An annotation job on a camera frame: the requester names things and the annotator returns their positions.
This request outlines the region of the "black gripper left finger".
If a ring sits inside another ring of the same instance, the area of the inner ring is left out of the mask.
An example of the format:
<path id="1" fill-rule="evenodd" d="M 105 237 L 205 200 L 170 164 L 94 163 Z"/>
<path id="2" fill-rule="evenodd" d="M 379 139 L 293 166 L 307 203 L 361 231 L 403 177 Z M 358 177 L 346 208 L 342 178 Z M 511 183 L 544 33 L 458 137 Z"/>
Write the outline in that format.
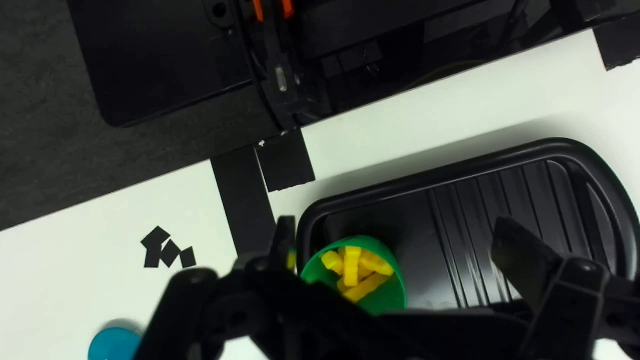
<path id="1" fill-rule="evenodd" d="M 287 271 L 293 219 L 281 216 L 266 256 L 220 278 L 208 269 L 170 278 L 135 360 L 220 360 L 226 343 L 250 339 L 267 360 L 301 360 L 293 307 L 303 282 Z"/>

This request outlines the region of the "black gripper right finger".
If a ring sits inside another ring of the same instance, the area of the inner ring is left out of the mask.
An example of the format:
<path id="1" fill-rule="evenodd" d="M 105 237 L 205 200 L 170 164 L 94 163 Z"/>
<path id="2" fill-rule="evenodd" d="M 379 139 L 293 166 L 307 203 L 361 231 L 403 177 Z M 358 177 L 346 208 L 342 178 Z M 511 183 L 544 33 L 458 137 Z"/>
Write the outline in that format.
<path id="1" fill-rule="evenodd" d="M 493 225 L 491 261 L 533 318 L 517 360 L 591 360 L 598 340 L 640 359 L 640 287 L 606 266 L 561 256 L 511 219 Z"/>

